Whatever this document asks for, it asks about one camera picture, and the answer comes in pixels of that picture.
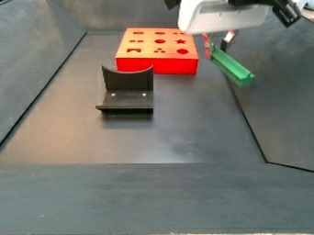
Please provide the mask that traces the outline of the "white second gripper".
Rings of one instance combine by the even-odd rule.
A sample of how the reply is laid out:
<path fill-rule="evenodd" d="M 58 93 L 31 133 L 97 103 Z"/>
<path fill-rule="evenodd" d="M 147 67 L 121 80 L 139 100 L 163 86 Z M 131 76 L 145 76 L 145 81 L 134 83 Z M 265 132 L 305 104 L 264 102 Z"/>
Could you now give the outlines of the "white second gripper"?
<path fill-rule="evenodd" d="M 302 17 L 305 0 L 165 0 L 165 4 L 169 9 L 179 7 L 179 29 L 190 35 L 203 33 L 205 57 L 212 59 L 214 43 L 209 33 L 229 30 L 221 42 L 226 51 L 237 29 L 258 27 L 269 9 L 286 27 L 294 24 Z"/>

